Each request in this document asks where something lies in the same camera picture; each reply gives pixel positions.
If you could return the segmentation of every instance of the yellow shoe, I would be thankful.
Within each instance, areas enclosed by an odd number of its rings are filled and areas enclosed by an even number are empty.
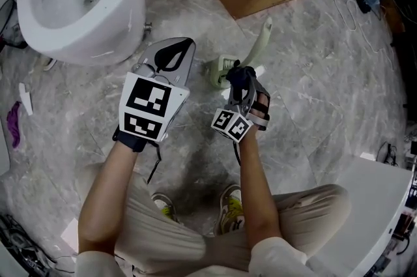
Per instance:
[[[214,234],[222,235],[242,229],[245,223],[240,186],[228,186],[220,196],[220,214],[214,226]]]
[[[179,222],[174,203],[168,196],[157,192],[156,194],[153,194],[151,198],[165,217],[173,220],[174,222]]]

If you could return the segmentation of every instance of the shirt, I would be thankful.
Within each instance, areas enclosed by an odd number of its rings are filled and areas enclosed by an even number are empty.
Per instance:
[[[262,240],[252,249],[249,272],[213,265],[187,277],[314,277],[305,253],[279,237]],[[112,255],[83,252],[77,258],[76,277],[125,277]]]

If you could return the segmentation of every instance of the white sleeve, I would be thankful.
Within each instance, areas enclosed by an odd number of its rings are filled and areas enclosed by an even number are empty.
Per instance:
[[[249,264],[251,277],[314,277],[316,274],[305,264],[305,253],[293,248],[283,238],[273,237],[262,240],[252,248]]]
[[[115,258],[102,252],[83,252],[77,256],[76,277],[126,277]]]

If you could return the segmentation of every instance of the knee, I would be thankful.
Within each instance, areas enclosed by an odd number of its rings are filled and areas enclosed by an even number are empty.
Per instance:
[[[352,209],[348,191],[338,184],[327,184],[324,186],[324,189],[325,197],[330,206],[330,211],[340,217],[344,216],[344,222]]]

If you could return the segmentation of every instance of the toilet brush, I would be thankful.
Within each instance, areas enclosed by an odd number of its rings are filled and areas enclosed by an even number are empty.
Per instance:
[[[262,24],[261,32],[255,41],[248,56],[239,64],[240,67],[248,66],[253,62],[264,50],[268,44],[272,30],[272,18],[268,17]],[[230,83],[226,80],[228,71],[233,67],[237,57],[232,55],[220,55],[213,60],[210,68],[210,82],[219,89],[230,88]]]

